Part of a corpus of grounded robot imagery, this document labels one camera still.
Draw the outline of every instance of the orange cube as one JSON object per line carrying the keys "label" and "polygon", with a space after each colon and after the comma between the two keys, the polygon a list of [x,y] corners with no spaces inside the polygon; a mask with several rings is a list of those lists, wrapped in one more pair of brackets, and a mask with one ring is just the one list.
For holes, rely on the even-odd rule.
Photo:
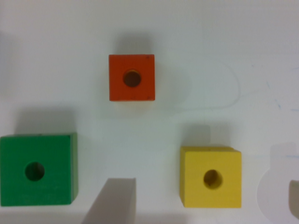
{"label": "orange cube", "polygon": [[109,55],[109,87],[110,101],[154,101],[154,55]]}

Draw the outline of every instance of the white table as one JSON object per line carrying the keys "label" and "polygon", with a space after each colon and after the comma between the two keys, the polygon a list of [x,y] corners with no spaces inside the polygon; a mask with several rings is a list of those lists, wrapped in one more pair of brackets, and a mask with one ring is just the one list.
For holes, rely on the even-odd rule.
{"label": "white table", "polygon": [[[136,224],[297,223],[298,22],[291,0],[0,1],[0,135],[76,130],[79,174],[71,205],[0,223],[79,224],[108,178],[134,177]],[[155,54],[155,102],[108,100],[115,53]],[[241,209],[182,206],[179,147],[208,144],[242,152]]]}

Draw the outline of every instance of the cube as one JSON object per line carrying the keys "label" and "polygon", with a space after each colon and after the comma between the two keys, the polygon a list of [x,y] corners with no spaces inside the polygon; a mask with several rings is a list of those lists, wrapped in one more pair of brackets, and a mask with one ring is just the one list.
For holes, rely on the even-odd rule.
{"label": "cube", "polygon": [[78,194],[77,135],[0,139],[1,205],[71,204]]}
{"label": "cube", "polygon": [[182,147],[180,198],[185,207],[240,208],[242,155],[230,147]]}
{"label": "cube", "polygon": [[110,101],[154,101],[154,55],[109,55],[109,90]]}

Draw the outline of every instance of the hole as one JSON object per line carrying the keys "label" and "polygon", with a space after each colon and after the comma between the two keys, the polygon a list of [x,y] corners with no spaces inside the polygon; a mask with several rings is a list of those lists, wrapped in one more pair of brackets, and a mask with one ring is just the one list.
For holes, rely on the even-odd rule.
{"label": "hole", "polygon": [[29,180],[40,180],[45,174],[45,168],[39,162],[31,162],[26,166],[25,174]]}
{"label": "hole", "polygon": [[141,82],[141,76],[136,71],[131,70],[124,75],[123,82],[128,87],[136,87]]}
{"label": "hole", "polygon": [[222,176],[216,170],[209,170],[205,174],[204,182],[208,189],[217,189],[222,184]]}

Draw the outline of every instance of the yellow cube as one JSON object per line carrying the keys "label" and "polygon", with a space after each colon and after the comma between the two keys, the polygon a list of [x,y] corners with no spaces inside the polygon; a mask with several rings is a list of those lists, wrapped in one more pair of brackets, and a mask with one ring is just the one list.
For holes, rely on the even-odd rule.
{"label": "yellow cube", "polygon": [[241,152],[231,147],[182,147],[180,199],[185,207],[240,208]]}

